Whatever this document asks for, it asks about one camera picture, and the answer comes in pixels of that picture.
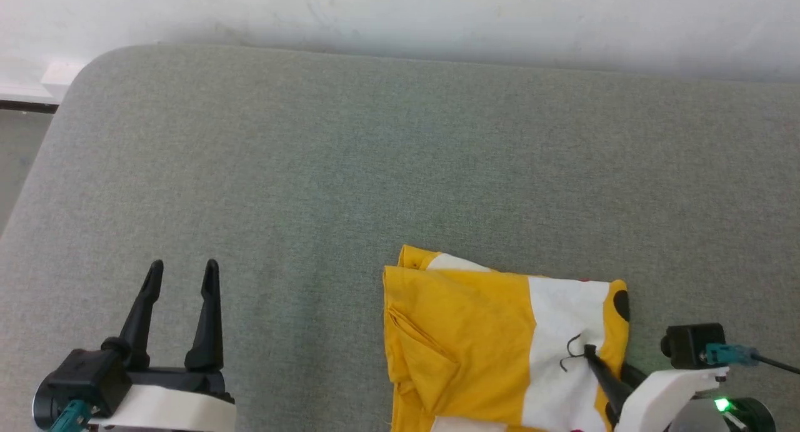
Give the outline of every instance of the black cable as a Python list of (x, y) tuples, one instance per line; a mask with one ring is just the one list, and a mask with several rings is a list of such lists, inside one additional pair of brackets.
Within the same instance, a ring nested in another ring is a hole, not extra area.
[(775, 361), (775, 360), (773, 360), (771, 358), (763, 357), (761, 355), (758, 355), (757, 353), (752, 354), (751, 357), (752, 357), (752, 360), (758, 360), (758, 361), (762, 361), (762, 363), (771, 364), (771, 366), (774, 366), (775, 368), (780, 368), (780, 369), (786, 370), (786, 371), (788, 371), (790, 373), (800, 374), (800, 368), (795, 368), (794, 366), (789, 366), (786, 363), (780, 363), (780, 361)]

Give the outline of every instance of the folded garment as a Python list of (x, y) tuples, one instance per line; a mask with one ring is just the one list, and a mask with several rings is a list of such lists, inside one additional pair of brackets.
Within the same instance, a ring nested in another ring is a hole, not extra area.
[(623, 281), (498, 273), (403, 246), (383, 283), (392, 431), (611, 430), (586, 359), (563, 359), (594, 344), (619, 377)]

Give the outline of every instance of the white wall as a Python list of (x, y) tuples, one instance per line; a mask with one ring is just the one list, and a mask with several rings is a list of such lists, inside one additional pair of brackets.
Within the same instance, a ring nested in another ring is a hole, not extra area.
[(800, 0), (0, 0), (0, 99), (159, 41), (800, 81)]

